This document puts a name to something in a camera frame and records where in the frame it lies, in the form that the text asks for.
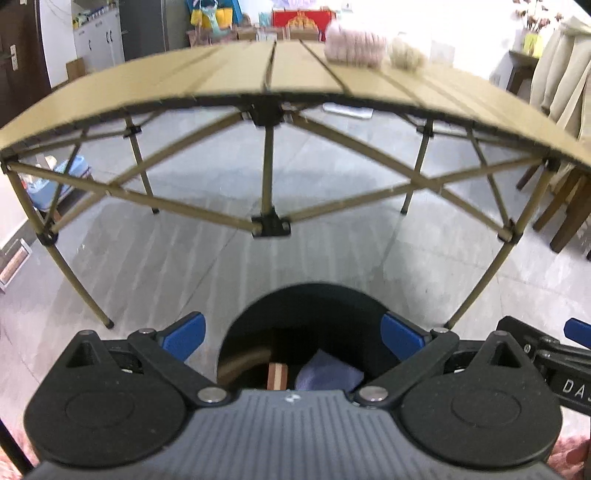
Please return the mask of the tan folding slat table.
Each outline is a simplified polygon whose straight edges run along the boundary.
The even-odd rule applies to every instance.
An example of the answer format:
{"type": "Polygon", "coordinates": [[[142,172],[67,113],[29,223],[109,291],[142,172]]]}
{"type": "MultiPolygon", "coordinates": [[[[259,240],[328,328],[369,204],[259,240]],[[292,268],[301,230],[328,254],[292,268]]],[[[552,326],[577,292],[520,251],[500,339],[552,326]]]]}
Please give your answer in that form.
{"type": "Polygon", "coordinates": [[[318,42],[263,41],[132,60],[55,90],[1,130],[1,173],[39,242],[100,323],[106,284],[80,278],[58,238],[103,203],[280,241],[339,215],[429,194],[499,241],[446,321],[491,283],[578,139],[518,97],[443,64],[410,73],[329,62],[318,42]],[[81,155],[92,177],[68,174],[81,155]],[[45,157],[68,160],[57,173],[45,157]],[[55,181],[42,218],[19,174],[55,181]],[[74,187],[54,214],[62,185],[74,187]]]}

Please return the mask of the yellow vase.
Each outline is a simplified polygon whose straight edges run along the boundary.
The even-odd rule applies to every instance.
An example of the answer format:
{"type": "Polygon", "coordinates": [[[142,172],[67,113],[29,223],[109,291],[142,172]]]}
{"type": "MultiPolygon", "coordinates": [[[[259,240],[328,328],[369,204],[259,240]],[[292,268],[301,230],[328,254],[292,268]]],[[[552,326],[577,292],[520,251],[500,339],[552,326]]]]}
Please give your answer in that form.
{"type": "Polygon", "coordinates": [[[524,35],[523,53],[534,58],[540,58],[543,50],[543,39],[539,33],[528,32],[524,35]]]}

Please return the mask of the dark wooden chair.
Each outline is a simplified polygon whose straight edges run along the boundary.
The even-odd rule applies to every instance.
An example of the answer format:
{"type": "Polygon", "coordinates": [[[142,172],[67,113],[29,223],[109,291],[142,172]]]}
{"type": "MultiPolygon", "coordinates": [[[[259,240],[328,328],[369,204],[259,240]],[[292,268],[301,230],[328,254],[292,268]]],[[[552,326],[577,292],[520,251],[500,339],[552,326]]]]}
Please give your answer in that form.
{"type": "Polygon", "coordinates": [[[573,167],[558,181],[553,198],[533,224],[540,232],[564,208],[565,218],[554,234],[550,249],[560,253],[590,219],[590,173],[573,167]]]}

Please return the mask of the white kitchen cabinet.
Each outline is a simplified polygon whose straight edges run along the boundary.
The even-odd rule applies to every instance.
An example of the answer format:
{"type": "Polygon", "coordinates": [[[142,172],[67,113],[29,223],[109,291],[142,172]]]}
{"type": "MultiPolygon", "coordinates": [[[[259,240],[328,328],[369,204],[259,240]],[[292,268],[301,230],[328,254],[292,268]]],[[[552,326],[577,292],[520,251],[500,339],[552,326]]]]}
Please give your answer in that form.
{"type": "Polygon", "coordinates": [[[118,1],[73,1],[76,56],[88,74],[125,62],[118,1]]]}

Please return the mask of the open cardboard box floor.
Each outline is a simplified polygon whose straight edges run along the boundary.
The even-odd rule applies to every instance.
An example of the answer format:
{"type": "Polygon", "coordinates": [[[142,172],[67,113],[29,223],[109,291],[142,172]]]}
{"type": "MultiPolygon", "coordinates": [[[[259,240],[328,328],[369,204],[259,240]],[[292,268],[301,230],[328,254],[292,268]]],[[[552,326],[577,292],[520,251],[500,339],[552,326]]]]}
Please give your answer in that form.
{"type": "Polygon", "coordinates": [[[72,82],[84,77],[87,74],[86,65],[83,58],[76,58],[66,63],[67,81],[72,82]]]}

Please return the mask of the dark grey refrigerator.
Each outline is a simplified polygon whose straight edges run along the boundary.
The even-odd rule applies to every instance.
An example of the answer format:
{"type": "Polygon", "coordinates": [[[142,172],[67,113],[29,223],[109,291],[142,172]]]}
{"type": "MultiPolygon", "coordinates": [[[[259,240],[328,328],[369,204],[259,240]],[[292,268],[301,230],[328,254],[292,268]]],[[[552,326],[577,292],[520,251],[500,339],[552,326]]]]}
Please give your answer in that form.
{"type": "Polygon", "coordinates": [[[126,61],[189,46],[184,0],[122,0],[118,7],[126,61]]]}

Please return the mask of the black round trash bin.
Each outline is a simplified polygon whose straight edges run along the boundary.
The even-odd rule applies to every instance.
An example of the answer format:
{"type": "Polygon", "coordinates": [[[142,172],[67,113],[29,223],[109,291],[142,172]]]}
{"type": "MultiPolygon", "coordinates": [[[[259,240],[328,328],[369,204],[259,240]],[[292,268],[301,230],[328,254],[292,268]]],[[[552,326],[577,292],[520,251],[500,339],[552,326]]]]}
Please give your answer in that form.
{"type": "Polygon", "coordinates": [[[399,364],[381,337],[387,307],[341,285],[304,283],[257,299],[235,318],[221,344],[216,382],[264,388],[271,363],[287,367],[287,387],[318,352],[373,380],[399,364]]]}

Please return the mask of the red gift box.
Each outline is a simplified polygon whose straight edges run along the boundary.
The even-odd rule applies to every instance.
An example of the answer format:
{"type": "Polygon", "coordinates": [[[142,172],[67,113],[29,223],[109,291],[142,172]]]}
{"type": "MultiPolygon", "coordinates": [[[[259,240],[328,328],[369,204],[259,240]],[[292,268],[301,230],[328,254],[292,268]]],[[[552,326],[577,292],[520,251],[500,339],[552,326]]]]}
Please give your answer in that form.
{"type": "Polygon", "coordinates": [[[335,18],[335,12],[329,9],[273,10],[271,12],[271,25],[273,27],[324,32],[333,18],[335,18]]]}

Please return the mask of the cream hanging jacket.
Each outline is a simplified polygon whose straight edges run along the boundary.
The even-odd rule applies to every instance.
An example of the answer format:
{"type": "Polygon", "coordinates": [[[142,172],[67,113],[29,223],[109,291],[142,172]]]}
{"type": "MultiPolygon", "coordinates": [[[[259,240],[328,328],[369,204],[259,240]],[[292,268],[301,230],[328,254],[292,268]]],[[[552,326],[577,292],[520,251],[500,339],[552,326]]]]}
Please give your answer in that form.
{"type": "Polygon", "coordinates": [[[529,103],[590,146],[590,26],[562,21],[534,71],[529,103]]]}

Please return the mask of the purple drawstring cloth bag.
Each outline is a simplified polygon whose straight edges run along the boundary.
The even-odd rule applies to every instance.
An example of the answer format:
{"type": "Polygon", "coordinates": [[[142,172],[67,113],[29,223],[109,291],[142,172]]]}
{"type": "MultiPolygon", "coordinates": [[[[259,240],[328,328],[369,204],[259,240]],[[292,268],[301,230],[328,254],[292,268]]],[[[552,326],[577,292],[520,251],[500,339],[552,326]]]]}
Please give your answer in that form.
{"type": "Polygon", "coordinates": [[[294,388],[303,391],[353,391],[363,381],[363,372],[318,350],[297,373],[294,388]]]}

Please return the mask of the dried flower bouquet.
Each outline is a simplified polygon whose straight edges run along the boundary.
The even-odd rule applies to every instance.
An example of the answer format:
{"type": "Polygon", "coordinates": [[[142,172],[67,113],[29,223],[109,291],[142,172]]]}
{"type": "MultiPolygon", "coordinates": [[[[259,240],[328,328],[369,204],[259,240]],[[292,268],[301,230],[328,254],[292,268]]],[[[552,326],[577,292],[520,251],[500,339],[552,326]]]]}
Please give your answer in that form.
{"type": "Polygon", "coordinates": [[[513,0],[515,17],[531,33],[539,34],[546,27],[555,27],[564,16],[551,1],[513,0]]]}

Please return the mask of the dark brown door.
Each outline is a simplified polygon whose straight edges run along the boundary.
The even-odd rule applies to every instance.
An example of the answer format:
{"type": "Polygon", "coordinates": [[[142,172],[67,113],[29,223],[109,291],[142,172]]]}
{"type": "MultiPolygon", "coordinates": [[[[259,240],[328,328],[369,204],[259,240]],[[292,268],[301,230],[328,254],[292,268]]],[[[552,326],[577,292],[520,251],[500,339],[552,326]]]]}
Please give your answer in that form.
{"type": "Polygon", "coordinates": [[[1,2],[1,126],[46,97],[50,82],[38,1],[1,2]]]}

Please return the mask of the blue pet litter box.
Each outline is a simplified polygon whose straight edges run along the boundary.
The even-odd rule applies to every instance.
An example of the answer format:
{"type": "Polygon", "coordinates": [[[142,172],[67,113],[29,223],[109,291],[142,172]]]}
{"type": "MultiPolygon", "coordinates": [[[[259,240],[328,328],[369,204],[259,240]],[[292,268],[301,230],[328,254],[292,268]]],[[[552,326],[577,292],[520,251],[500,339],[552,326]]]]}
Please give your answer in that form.
{"type": "MultiPolygon", "coordinates": [[[[53,156],[45,157],[45,160],[48,162],[48,165],[52,166],[52,169],[57,173],[65,173],[68,160],[64,160],[58,163],[56,158],[53,156]]],[[[85,158],[81,155],[77,155],[72,162],[68,174],[77,178],[88,179],[92,177],[92,170],[85,158]]],[[[57,182],[35,177],[30,174],[19,174],[19,176],[21,178],[21,183],[27,191],[33,206],[40,213],[41,217],[45,218],[45,215],[50,211],[50,207],[53,202],[53,197],[57,191],[57,182]]],[[[74,187],[71,185],[62,185],[60,196],[58,198],[58,205],[54,211],[54,214],[59,214],[59,204],[62,203],[64,199],[70,193],[72,193],[73,190],[74,187]]]]}

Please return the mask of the lilac fluffy towel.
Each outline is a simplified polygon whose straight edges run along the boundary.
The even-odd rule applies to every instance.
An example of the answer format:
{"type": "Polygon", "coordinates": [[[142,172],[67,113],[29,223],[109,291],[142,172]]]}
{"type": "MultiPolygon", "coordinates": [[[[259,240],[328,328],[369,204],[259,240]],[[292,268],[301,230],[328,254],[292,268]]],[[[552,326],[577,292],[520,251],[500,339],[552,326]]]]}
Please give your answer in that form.
{"type": "Polygon", "coordinates": [[[355,25],[332,21],[325,30],[325,58],[332,63],[377,68],[386,49],[385,37],[355,25]]]}

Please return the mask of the clear plastic bag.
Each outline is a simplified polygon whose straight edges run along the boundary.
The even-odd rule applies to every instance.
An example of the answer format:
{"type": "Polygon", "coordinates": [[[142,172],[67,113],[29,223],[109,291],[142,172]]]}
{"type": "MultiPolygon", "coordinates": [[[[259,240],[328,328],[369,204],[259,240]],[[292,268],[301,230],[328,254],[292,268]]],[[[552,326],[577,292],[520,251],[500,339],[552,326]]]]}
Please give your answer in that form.
{"type": "Polygon", "coordinates": [[[416,72],[426,63],[426,56],[419,49],[400,40],[391,42],[389,56],[394,67],[408,72],[416,72]]]}

